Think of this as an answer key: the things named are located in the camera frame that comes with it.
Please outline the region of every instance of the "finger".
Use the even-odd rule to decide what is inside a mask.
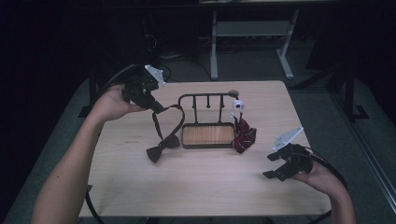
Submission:
[[[299,180],[299,181],[306,183],[306,181],[308,180],[308,174],[298,173],[297,175],[294,175],[292,177],[292,179]]]
[[[123,87],[124,87],[123,84],[117,84],[117,85],[110,86],[108,88],[108,90],[118,90],[118,89],[122,89]]]
[[[129,108],[128,108],[129,113],[147,110],[146,108],[143,108],[139,105],[128,104],[128,106],[129,106]]]

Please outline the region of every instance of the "dark background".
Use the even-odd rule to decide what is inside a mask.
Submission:
[[[103,83],[127,64],[154,62],[156,52],[146,51],[152,45],[147,34],[159,37],[158,50],[173,46],[199,53],[194,46],[198,36],[210,36],[210,10],[124,9],[147,2],[0,0],[0,221],[82,81],[95,74]],[[317,41],[308,67],[347,64],[394,123],[395,9],[390,1],[304,6],[293,35]],[[290,8],[266,10],[229,10],[221,15],[236,15],[238,20],[260,19],[263,14],[276,18]]]

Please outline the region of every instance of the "table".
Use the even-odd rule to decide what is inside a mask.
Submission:
[[[92,161],[89,184],[100,216],[218,217],[319,215],[330,209],[326,195],[295,180],[267,179],[283,161],[268,161],[275,136],[301,125],[288,91],[280,81],[167,83],[153,91],[164,106],[185,93],[239,91],[243,118],[257,128],[256,143],[245,153],[233,148],[166,149],[157,163],[146,149],[161,141],[151,111],[126,115],[106,123]],[[225,97],[222,121],[233,120],[233,98]],[[191,104],[182,102],[185,122],[193,122]],[[217,102],[197,99],[199,122],[216,122]],[[178,110],[159,116],[166,136],[181,119]],[[304,132],[292,143],[309,146]],[[84,204],[81,217],[91,213]]]

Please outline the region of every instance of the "black cable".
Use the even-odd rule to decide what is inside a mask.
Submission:
[[[196,64],[198,64],[199,66],[202,67],[202,69],[205,71],[206,75],[208,76],[209,80],[212,80],[211,77],[210,77],[209,72],[207,71],[207,69],[201,63],[199,63],[199,62],[197,62],[195,60],[192,60],[192,59],[179,59],[179,58],[182,58],[182,57],[183,56],[178,56],[177,59],[175,58],[175,59],[162,60],[158,64],[164,66],[163,63],[176,63],[176,62],[183,62],[183,61],[196,63]]]
[[[100,223],[100,224],[105,224],[105,222],[99,217],[99,215],[96,213],[95,208],[93,207],[92,201],[91,201],[91,197],[90,197],[90,190],[87,189],[87,191],[85,192],[85,201],[87,202],[88,207],[90,208],[90,211],[93,215],[93,217],[95,218],[95,220]]]
[[[315,151],[313,148],[311,148],[311,147],[304,147],[305,149],[309,149],[309,150],[311,150],[314,154],[317,154],[318,156],[320,156],[321,158],[324,158],[324,157],[322,157],[322,155],[320,155],[317,151]]]
[[[295,156],[302,156],[302,157],[307,157],[310,158],[312,161],[315,161],[317,163],[319,163],[320,165],[324,166],[326,169],[328,169],[333,175],[335,175],[335,177],[337,177],[338,180],[340,180],[340,182],[344,185],[344,187],[347,190],[347,182],[344,179],[344,177],[328,162],[326,162],[324,159],[320,159],[314,155],[305,155],[303,153],[297,153],[297,152],[291,152],[291,153],[287,153],[288,155],[295,155]]]
[[[217,45],[217,52],[219,54],[235,54],[242,50],[242,47],[232,41],[224,41],[225,43],[219,43]]]
[[[323,214],[323,215],[320,215],[320,217],[318,217],[318,218],[316,218],[316,219],[314,219],[314,220],[311,220],[310,222],[308,222],[308,224],[317,224],[317,223],[319,223],[321,220],[323,220],[323,219],[325,219],[325,218],[327,218],[327,217],[329,217],[329,216],[331,216],[331,215],[332,215],[332,210],[328,211],[327,213],[325,213],[325,214]]]

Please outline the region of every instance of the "gray floor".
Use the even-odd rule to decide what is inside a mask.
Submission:
[[[282,80],[287,86],[295,85],[317,71],[305,69],[311,42],[294,41],[288,51],[288,59],[295,79],[284,78],[276,57],[276,46],[269,44],[260,48],[242,50],[234,54],[219,55],[219,81],[231,80]],[[209,69],[208,53],[198,58]],[[192,61],[165,63],[177,81],[209,81],[205,69]],[[368,146],[379,162],[391,185],[396,184],[396,167],[393,165],[396,150],[396,128],[376,104],[372,94],[363,84],[356,83],[355,103],[362,105],[370,119],[349,122],[337,103],[337,97],[323,88],[327,78],[303,91],[290,91],[305,133],[313,149],[322,154],[346,178],[352,196],[358,223],[396,223],[395,212],[384,194],[370,160],[364,153]],[[37,161],[34,170],[5,223],[28,223],[35,197],[50,170],[62,157],[76,134],[82,119],[80,109],[88,103],[88,84],[84,82],[70,101],[58,125]],[[358,141],[354,131],[359,130],[365,144]],[[271,217],[276,224],[307,223],[307,217]],[[144,217],[104,217],[105,223],[145,223]],[[95,223],[92,218],[83,218],[79,223]],[[160,223],[264,223],[262,217],[164,217]]]

